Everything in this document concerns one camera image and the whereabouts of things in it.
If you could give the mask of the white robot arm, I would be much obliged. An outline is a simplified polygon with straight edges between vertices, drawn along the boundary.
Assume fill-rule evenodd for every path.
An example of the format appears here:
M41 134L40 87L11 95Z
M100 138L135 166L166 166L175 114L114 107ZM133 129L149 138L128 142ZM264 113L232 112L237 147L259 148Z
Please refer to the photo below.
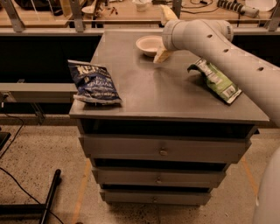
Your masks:
M156 63L172 52L188 50L217 66L280 127L280 68L232 44L233 28L224 20L183 21L161 7L163 45ZM253 224L280 224L280 149L268 162L255 202Z

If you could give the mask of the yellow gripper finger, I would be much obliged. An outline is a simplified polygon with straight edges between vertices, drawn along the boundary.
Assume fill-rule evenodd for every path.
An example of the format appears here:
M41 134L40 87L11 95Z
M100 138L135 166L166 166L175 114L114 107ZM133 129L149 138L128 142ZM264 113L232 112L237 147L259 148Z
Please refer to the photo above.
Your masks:
M167 5L159 5L161 10L161 25L165 25L167 22L171 20L177 20L178 17L173 12L173 10Z
M162 63L172 55L172 51L168 51L163 45L157 49L157 53L154 57L154 63Z

